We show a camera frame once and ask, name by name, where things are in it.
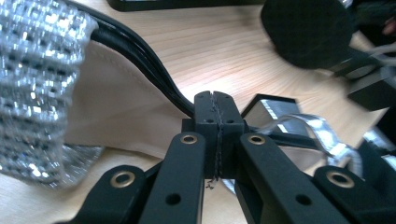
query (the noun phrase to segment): screw hole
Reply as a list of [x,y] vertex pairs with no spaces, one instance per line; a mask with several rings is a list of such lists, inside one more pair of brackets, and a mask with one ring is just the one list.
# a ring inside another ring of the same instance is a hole
[[181,137],[180,141],[184,144],[194,144],[198,141],[198,139],[194,135],[184,135]]
[[329,171],[326,177],[330,182],[340,188],[352,189],[355,187],[355,182],[348,175],[344,175],[340,172]]
[[181,197],[180,197],[180,195],[173,193],[173,194],[169,194],[168,196],[166,196],[165,201],[169,205],[176,205],[176,204],[180,203]]
[[134,183],[134,173],[119,171],[111,177],[110,184],[113,188],[122,189]]
[[346,183],[347,179],[341,175],[333,175],[332,178],[340,183]]
[[305,206],[308,206],[308,205],[312,204],[311,199],[308,196],[304,195],[304,194],[297,195],[296,196],[296,201],[297,201],[297,203],[300,203],[300,204],[305,205]]
[[252,135],[249,137],[248,141],[254,145],[262,145],[265,143],[265,139],[258,135]]

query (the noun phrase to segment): beige fabric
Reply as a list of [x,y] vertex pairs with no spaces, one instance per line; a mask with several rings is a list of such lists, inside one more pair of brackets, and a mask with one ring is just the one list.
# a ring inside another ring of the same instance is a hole
[[163,158],[186,115],[134,64],[102,44],[91,41],[80,69],[66,143],[116,147]]

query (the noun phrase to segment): silver rhinestone mesh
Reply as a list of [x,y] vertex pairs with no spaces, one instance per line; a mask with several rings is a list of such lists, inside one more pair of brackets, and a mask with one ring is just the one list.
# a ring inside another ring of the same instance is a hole
[[97,23],[51,0],[0,0],[0,172],[76,185],[101,147],[64,144],[67,109]]

